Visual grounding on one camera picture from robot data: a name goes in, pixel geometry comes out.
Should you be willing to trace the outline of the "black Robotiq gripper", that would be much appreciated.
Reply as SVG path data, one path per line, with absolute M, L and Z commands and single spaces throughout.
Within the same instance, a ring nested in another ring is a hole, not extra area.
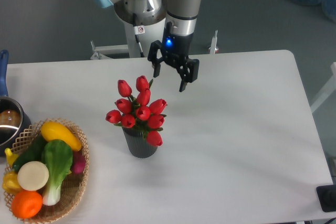
M 173 23 L 167 22 L 164 28 L 162 43 L 156 40 L 151 43 L 148 54 L 148 61 L 152 63 L 154 69 L 153 77 L 160 74 L 161 62 L 175 68 L 181 77 L 179 92 L 183 92 L 188 83 L 192 83 L 198 77 L 200 61 L 188 57 L 193 34 L 186 36 L 172 33 Z M 158 58 L 158 52 L 163 52 L 163 57 Z

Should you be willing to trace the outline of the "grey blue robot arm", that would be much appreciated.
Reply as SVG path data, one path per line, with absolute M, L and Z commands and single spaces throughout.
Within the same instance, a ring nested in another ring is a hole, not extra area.
M 129 56 L 151 62 L 154 77 L 164 62 L 181 77 L 180 91 L 197 79 L 199 60 L 189 58 L 201 0 L 94 0 L 113 7 L 124 23 Z

